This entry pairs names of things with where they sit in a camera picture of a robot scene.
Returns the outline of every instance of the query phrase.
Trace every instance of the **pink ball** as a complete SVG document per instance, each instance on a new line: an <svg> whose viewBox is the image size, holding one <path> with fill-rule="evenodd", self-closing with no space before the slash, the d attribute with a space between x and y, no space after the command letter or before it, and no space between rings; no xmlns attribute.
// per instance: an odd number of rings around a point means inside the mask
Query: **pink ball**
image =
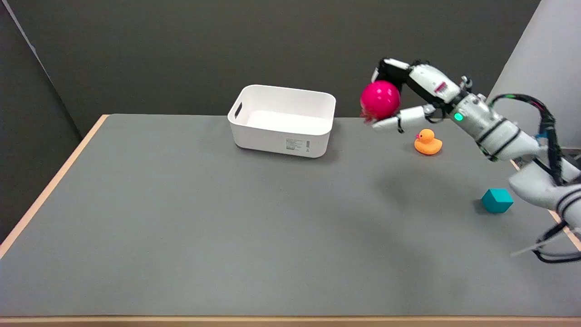
<svg viewBox="0 0 581 327"><path fill-rule="evenodd" d="M361 117L365 121L393 116L401 103L397 87L388 81L375 81L361 93Z"/></svg>

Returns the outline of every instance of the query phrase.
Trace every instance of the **label sticker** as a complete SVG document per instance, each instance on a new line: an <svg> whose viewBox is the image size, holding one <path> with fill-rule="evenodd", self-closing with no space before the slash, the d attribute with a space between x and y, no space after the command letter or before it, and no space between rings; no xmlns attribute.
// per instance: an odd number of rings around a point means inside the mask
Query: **label sticker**
<svg viewBox="0 0 581 327"><path fill-rule="evenodd" d="M298 138L287 138L286 149L292 151L311 152L311 141L299 140Z"/></svg>

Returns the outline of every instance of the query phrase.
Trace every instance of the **gray table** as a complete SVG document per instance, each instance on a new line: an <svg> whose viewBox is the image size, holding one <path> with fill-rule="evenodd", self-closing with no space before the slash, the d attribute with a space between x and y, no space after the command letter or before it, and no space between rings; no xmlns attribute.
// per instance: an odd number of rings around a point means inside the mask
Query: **gray table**
<svg viewBox="0 0 581 327"><path fill-rule="evenodd" d="M433 128L425 157L336 119L307 159L224 117L112 115L1 259L0 316L581 315L578 265L509 256L548 212L480 207L511 164Z"/></svg>

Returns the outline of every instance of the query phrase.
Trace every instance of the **white wall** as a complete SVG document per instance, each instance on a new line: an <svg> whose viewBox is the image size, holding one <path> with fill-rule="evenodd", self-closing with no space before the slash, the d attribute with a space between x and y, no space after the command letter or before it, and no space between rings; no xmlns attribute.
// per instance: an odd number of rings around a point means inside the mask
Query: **white wall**
<svg viewBox="0 0 581 327"><path fill-rule="evenodd" d="M541 100L557 120L560 145L581 148L581 0L541 1L489 99L502 93ZM534 107L502 99L494 109L536 134Z"/></svg>

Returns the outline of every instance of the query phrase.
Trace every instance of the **yellow rubber duck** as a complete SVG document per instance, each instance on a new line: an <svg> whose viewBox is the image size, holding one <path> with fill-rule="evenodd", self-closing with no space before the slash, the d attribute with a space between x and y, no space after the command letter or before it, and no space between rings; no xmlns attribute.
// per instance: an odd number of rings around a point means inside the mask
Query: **yellow rubber duck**
<svg viewBox="0 0 581 327"><path fill-rule="evenodd" d="M419 134L415 136L415 149L426 155L436 154L442 148L442 141L434 138L434 136L433 130L422 129Z"/></svg>

